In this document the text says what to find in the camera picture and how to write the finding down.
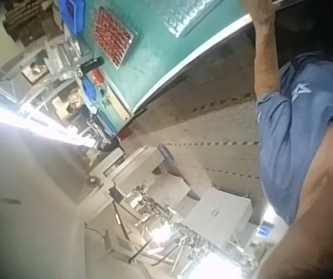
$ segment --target hand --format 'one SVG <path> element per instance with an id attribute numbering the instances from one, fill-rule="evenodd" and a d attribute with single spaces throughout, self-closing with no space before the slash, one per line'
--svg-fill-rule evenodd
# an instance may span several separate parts
<path id="1" fill-rule="evenodd" d="M 274 24 L 275 7 L 271 0 L 242 0 L 242 5 L 252 17 L 255 27 Z"/>

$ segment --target white electrical box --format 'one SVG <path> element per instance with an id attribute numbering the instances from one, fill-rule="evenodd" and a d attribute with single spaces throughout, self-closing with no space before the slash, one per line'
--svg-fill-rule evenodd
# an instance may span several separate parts
<path id="1" fill-rule="evenodd" d="M 250 199 L 211 188 L 182 221 L 219 248 L 239 235 L 253 214 Z"/>

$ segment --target red component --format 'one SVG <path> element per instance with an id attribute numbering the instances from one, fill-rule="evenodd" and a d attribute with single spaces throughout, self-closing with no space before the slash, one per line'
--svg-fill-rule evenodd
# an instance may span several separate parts
<path id="1" fill-rule="evenodd" d="M 106 8 L 95 13 L 93 24 L 95 41 L 116 66 L 121 64 L 131 44 L 131 34 Z"/>
<path id="2" fill-rule="evenodd" d="M 93 69 L 90 74 L 95 85 L 101 85 L 104 83 L 104 76 L 99 69 Z"/>

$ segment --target striped tape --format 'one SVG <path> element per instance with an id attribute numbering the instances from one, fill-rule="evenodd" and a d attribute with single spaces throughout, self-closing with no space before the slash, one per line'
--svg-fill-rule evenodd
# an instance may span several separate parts
<path id="1" fill-rule="evenodd" d="M 260 145 L 259 141 L 216 141 L 216 142 L 164 142 L 168 146 L 224 146 L 224 145 Z"/>
<path id="2" fill-rule="evenodd" d="M 205 104 L 203 106 L 200 106 L 198 108 L 193 108 L 191 110 L 191 113 L 199 112 L 199 111 L 202 111 L 202 110 L 208 110 L 208 109 L 213 108 L 215 106 L 224 105 L 225 103 L 236 103 L 236 102 L 239 102 L 239 101 L 245 101 L 247 99 L 250 99 L 251 96 L 253 96 L 253 94 L 245 93 L 245 94 L 242 94 L 241 96 L 232 97 L 232 98 L 229 98 L 229 99 L 221 99 L 221 100 L 218 100 L 218 101 L 212 101 L 212 102 L 210 102 L 208 104 Z"/>
<path id="3" fill-rule="evenodd" d="M 225 171 L 225 170 L 215 170 L 215 169 L 210 169 L 206 167 L 199 167 L 199 166 L 193 166 L 190 164 L 182 164 L 184 167 L 190 167 L 192 169 L 198 169 L 198 170 L 207 170 L 207 171 L 213 171 L 215 173 L 221 173 L 221 174 L 227 174 L 229 176 L 240 176 L 240 177 L 247 177 L 247 178 L 254 178 L 254 179 L 260 179 L 259 176 L 252 176 L 250 174 L 243 174 L 243 173 L 232 173 L 230 171 Z"/>

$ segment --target red parts tray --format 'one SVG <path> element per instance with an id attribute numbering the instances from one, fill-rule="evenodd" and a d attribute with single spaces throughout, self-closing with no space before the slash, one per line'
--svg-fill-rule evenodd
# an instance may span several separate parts
<path id="1" fill-rule="evenodd" d="M 107 8 L 95 14 L 94 39 L 116 68 L 119 68 L 133 42 L 134 35 Z"/>

